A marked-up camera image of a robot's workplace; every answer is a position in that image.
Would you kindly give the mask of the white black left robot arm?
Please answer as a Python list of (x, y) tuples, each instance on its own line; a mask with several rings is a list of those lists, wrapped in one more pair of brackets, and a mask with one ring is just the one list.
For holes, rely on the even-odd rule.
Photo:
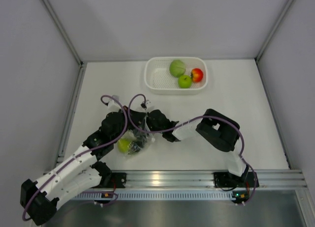
[(64, 162), (35, 181), (24, 181), (20, 195), (24, 221), (32, 220), (37, 226), (45, 224), (79, 193), (96, 186), (107, 187), (112, 171), (101, 159), (127, 131), (135, 126), (143, 128), (146, 116), (126, 107), (108, 113), (99, 129)]

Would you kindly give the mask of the clear polka dot zip bag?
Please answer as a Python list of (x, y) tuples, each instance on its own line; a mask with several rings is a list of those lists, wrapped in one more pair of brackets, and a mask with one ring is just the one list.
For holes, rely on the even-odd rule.
[(128, 119), (126, 132), (117, 142), (118, 150), (125, 156), (136, 155), (155, 142), (154, 135), (146, 133), (149, 131), (146, 123), (147, 114), (131, 110), (130, 117), (136, 126), (145, 132), (137, 130)]

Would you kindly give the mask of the green fake apple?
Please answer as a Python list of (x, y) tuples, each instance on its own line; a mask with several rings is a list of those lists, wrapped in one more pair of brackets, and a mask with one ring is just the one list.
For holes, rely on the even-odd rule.
[(131, 144), (131, 140), (121, 138), (117, 142), (118, 150), (123, 154), (127, 154), (129, 151), (130, 144)]
[(181, 89), (188, 89), (192, 85), (192, 79), (188, 75), (182, 75), (178, 78), (178, 86)]

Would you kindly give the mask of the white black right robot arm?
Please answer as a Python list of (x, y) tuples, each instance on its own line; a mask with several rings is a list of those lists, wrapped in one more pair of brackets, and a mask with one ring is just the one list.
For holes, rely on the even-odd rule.
[(207, 109), (203, 116), (179, 124), (171, 121), (160, 110), (148, 113), (147, 126), (170, 142), (183, 141), (199, 134), (214, 148), (223, 152), (227, 171), (214, 173), (215, 187), (224, 191), (235, 188), (257, 188), (259, 181), (251, 166), (244, 161), (244, 136), (240, 126), (223, 114)]

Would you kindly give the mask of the pale green fake cabbage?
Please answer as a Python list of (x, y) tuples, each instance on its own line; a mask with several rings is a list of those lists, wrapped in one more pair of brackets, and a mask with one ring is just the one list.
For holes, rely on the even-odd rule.
[(186, 64), (181, 60), (173, 60), (169, 66), (169, 72), (172, 76), (179, 78), (186, 72)]

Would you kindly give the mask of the dark green fake vegetable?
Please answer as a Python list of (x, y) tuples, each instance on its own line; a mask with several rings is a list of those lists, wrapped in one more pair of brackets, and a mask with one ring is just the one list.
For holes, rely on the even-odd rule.
[(131, 144), (129, 147), (128, 155), (133, 155), (136, 153), (139, 153), (142, 151), (148, 142), (147, 136), (146, 135), (140, 135), (138, 137), (132, 137), (131, 139)]

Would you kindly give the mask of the orange red fake tomato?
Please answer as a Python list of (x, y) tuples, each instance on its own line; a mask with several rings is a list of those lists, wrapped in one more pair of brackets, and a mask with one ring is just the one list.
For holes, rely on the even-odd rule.
[(199, 83), (202, 81), (204, 73), (201, 69), (194, 68), (191, 70), (190, 76), (191, 76), (193, 83)]

